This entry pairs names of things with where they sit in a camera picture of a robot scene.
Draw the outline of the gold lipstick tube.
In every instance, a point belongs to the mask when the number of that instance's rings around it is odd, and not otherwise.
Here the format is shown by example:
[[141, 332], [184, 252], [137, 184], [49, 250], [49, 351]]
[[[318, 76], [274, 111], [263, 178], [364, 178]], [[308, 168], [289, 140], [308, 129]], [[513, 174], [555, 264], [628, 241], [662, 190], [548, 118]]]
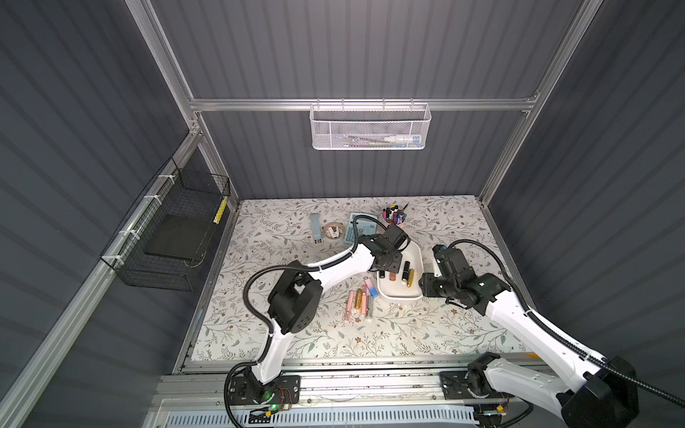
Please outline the gold lipstick tube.
[[408, 288], [412, 287], [412, 285], [414, 284], [414, 276], [415, 276], [415, 270], [410, 269], [408, 272], [407, 281], [406, 281], [406, 286]]

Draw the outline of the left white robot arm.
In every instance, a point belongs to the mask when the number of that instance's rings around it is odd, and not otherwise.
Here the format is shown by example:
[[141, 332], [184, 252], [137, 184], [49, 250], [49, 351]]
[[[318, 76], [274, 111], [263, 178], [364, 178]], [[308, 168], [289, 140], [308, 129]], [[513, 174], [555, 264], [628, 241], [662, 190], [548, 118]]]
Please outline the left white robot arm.
[[[409, 243], [407, 233], [390, 224], [381, 234], [355, 237], [349, 248], [326, 260], [313, 264], [295, 260], [252, 275], [244, 286], [244, 305], [268, 332], [259, 356], [250, 364], [249, 375], [263, 385], [275, 381], [294, 335], [314, 319], [322, 296], [348, 278], [374, 269], [398, 273], [401, 252]], [[261, 312], [251, 304], [249, 292], [257, 279], [275, 272], [281, 276], [269, 293], [267, 311]]]

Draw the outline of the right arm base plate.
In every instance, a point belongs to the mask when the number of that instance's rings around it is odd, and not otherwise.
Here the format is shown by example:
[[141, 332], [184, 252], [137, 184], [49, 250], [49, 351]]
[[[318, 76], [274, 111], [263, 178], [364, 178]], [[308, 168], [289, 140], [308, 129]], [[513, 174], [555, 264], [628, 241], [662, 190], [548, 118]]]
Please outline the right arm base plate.
[[508, 394], [492, 388], [480, 372], [442, 371], [439, 379], [444, 399], [506, 399], [509, 397]]

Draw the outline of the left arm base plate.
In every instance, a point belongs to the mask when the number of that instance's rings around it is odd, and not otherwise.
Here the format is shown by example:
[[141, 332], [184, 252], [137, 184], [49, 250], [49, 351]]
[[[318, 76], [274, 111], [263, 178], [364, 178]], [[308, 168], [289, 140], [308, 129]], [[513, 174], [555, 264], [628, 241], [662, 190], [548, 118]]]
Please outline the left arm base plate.
[[278, 376], [260, 383], [252, 374], [234, 376], [228, 383], [225, 399], [230, 405], [292, 405], [300, 400], [301, 376]]

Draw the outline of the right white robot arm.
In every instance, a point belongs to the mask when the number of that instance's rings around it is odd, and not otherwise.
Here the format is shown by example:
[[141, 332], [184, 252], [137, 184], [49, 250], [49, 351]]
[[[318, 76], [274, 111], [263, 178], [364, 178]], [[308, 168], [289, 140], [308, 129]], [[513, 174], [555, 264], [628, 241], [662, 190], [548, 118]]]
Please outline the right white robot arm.
[[551, 369], [542, 374], [487, 352], [467, 367], [463, 382], [479, 399], [496, 392], [513, 395], [560, 418], [569, 427], [626, 427], [640, 413], [634, 368], [622, 358], [607, 360], [531, 309], [509, 280], [478, 276], [462, 251], [437, 244], [436, 271], [424, 274], [424, 296], [474, 310], [504, 327]]

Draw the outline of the black lipstick tube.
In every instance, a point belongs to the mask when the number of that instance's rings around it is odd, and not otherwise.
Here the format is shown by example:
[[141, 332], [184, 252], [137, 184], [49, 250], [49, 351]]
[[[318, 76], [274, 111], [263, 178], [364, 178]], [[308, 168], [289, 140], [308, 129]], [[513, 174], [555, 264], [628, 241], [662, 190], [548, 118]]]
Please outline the black lipstick tube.
[[407, 276], [408, 276], [409, 270], [410, 270], [410, 262], [409, 262], [409, 261], [405, 261], [405, 262], [404, 262], [404, 265], [403, 265], [403, 269], [402, 269], [402, 276], [401, 276], [402, 281], [403, 281], [404, 283], [406, 283], [406, 281], [407, 281]]

